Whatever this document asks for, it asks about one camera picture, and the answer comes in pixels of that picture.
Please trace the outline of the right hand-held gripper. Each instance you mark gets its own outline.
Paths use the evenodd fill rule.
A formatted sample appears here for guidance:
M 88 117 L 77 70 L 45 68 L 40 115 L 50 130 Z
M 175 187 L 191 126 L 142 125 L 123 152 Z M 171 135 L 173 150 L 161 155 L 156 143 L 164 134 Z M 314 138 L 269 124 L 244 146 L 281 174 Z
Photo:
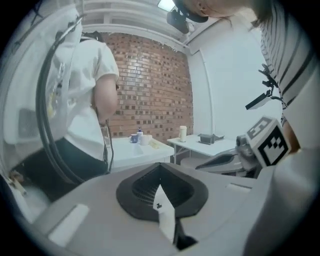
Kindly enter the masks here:
M 248 172 L 250 178 L 256 179 L 263 168 L 276 165 L 290 151 L 280 122 L 263 116 L 244 135 L 237 136 L 236 150 L 220 152 L 195 169 L 231 176 Z

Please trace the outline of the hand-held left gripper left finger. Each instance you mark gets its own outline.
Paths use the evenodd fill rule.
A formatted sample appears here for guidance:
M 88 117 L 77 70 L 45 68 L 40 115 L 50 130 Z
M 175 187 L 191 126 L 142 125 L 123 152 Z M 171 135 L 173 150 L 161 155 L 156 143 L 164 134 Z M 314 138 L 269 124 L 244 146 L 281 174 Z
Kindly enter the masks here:
M 53 202 L 33 223 L 46 238 L 78 256 L 174 256 L 178 250 L 158 223 L 127 214 L 116 198 L 122 180 L 144 165 L 92 178 Z

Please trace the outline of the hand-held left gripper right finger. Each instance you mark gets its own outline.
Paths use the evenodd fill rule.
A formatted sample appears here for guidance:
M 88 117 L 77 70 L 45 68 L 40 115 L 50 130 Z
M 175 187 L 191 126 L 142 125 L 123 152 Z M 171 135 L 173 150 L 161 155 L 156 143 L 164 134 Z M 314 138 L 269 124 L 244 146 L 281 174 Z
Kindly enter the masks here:
M 248 228 L 237 212 L 255 180 L 160 163 L 158 180 L 175 209 L 174 256 L 243 256 Z

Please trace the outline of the person's right forearm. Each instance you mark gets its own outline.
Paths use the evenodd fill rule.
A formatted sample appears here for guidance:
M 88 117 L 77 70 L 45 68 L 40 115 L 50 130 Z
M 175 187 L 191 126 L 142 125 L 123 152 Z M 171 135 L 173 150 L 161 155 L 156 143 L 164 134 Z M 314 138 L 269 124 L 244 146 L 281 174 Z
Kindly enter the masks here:
M 285 137 L 288 139 L 289 144 L 291 146 L 291 154 L 297 153 L 299 151 L 299 149 L 301 148 L 298 139 L 293 131 L 293 129 L 291 128 L 289 122 L 286 120 L 283 123 L 283 132 Z

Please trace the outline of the white folding table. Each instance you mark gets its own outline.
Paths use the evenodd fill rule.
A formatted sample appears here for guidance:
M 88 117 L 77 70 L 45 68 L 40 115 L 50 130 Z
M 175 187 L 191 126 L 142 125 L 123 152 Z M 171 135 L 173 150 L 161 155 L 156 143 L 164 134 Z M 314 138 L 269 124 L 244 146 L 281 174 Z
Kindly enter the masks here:
M 223 151 L 233 150 L 236 146 L 236 141 L 224 138 L 208 145 L 200 143 L 198 135 L 188 135 L 186 142 L 181 142 L 176 137 L 168 139 L 167 144 L 174 149 L 173 163 L 179 165 L 184 158 L 196 157 L 205 159 Z

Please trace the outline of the black tray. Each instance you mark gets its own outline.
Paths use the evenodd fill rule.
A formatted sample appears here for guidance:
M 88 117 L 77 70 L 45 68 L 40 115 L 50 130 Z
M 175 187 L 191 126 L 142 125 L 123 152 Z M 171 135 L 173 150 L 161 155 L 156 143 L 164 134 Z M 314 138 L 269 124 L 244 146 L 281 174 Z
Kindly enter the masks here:
M 205 145 L 212 145 L 217 141 L 223 140 L 225 136 L 224 135 L 218 136 L 213 133 L 212 135 L 199 134 L 198 137 L 199 137 L 199 141 L 198 141 L 199 143 L 205 144 Z

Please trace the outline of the white paper tag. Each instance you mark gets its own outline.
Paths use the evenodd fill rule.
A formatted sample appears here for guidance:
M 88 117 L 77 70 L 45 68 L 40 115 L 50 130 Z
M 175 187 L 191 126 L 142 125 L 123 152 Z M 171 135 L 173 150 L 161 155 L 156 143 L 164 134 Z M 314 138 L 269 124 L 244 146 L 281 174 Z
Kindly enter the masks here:
M 153 200 L 153 209 L 158 212 L 159 229 L 172 244 L 175 237 L 175 209 L 161 185 L 158 186 Z

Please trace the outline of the white sink counter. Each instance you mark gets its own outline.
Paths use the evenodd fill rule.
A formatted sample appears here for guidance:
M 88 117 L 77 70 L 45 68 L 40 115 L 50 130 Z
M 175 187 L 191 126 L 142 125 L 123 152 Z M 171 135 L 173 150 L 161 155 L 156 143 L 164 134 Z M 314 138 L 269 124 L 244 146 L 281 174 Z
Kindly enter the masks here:
M 108 160 L 111 164 L 111 173 L 121 172 L 132 167 L 153 163 L 169 163 L 174 155 L 174 148 L 154 138 L 159 149 L 148 145 L 131 143 L 128 137 L 112 139 L 112 147 L 108 147 Z

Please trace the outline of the white mug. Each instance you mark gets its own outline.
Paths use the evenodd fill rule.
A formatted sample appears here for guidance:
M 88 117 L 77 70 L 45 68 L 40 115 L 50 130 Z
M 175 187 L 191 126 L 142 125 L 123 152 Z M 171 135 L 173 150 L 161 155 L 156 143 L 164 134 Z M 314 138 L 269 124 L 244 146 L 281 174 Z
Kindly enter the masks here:
M 150 135 L 150 134 L 147 134 L 147 135 L 141 135 L 140 137 L 139 137 L 139 144 L 141 145 L 141 146 L 147 146 L 149 143 L 150 143 L 150 141 L 152 140 L 152 135 Z

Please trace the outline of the person's striped shirt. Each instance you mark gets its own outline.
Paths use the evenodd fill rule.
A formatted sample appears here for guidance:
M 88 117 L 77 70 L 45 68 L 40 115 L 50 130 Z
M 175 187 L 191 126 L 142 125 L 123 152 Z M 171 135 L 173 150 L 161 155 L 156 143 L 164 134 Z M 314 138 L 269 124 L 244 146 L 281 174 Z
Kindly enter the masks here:
M 252 0 L 252 23 L 261 30 L 261 50 L 279 86 L 281 122 L 288 121 L 300 149 L 274 168 L 268 195 L 245 246 L 245 256 L 293 255 L 302 223 L 320 192 L 320 60 L 305 30 L 278 0 Z

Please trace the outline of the white ceiling pipe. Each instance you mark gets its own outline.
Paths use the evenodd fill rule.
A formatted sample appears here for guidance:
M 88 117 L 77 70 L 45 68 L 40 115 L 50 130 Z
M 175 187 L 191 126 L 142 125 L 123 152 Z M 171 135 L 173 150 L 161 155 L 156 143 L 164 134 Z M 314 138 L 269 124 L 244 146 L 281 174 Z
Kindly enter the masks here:
M 168 45 L 172 48 L 180 47 L 180 48 L 189 49 L 188 45 L 180 42 L 179 40 L 147 28 L 124 25 L 124 24 L 107 24 L 107 23 L 85 24 L 82 27 L 84 32 L 98 31 L 102 33 L 122 33 L 122 34 L 128 34 L 128 35 L 135 35 L 135 36 L 144 37 L 144 38 L 157 41 L 161 44 Z

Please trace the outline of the ceiling light panel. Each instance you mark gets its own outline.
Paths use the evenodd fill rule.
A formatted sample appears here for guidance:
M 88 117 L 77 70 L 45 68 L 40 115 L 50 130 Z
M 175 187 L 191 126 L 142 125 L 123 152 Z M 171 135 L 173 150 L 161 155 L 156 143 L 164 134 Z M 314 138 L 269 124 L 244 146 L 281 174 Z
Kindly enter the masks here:
M 164 11 L 170 12 L 175 8 L 175 3 L 173 0 L 160 0 L 157 4 L 157 7 Z

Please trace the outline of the white wall pipe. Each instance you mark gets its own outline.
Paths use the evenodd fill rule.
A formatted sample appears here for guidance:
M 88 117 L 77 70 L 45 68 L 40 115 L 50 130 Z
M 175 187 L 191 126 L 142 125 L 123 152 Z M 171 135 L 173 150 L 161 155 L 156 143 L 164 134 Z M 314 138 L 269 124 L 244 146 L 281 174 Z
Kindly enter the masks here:
M 199 53 L 200 53 L 201 60 L 203 63 L 205 78 L 206 78 L 206 82 L 207 82 L 207 91 L 208 91 L 208 98 L 209 98 L 209 112 L 210 112 L 210 129 L 211 129 L 211 133 L 214 134 L 216 127 L 215 127 L 215 110 L 214 110 L 214 103 L 213 103 L 213 91 L 211 88 L 211 79 L 210 79 L 210 75 L 209 75 L 207 62 L 206 62 L 203 50 L 201 48 L 199 49 Z

